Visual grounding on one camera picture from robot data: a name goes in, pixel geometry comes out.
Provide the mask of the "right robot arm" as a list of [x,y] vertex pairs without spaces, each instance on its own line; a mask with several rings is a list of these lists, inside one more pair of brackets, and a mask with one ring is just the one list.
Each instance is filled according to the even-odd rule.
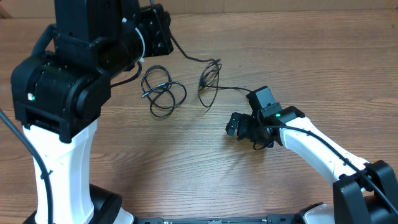
[[397,178],[383,160],[356,156],[323,134],[294,106],[281,107],[267,86],[246,96],[251,114],[232,113],[226,133],[248,139],[255,150],[275,143],[298,154],[332,187],[333,203],[316,203],[266,223],[397,223]]

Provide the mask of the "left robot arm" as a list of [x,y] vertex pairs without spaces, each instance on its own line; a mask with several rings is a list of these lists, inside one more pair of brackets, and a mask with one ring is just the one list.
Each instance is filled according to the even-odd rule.
[[34,154],[37,209],[27,223],[134,223],[119,194],[90,183],[90,151],[111,80],[172,52],[170,14],[156,3],[56,0],[55,17],[11,75]]

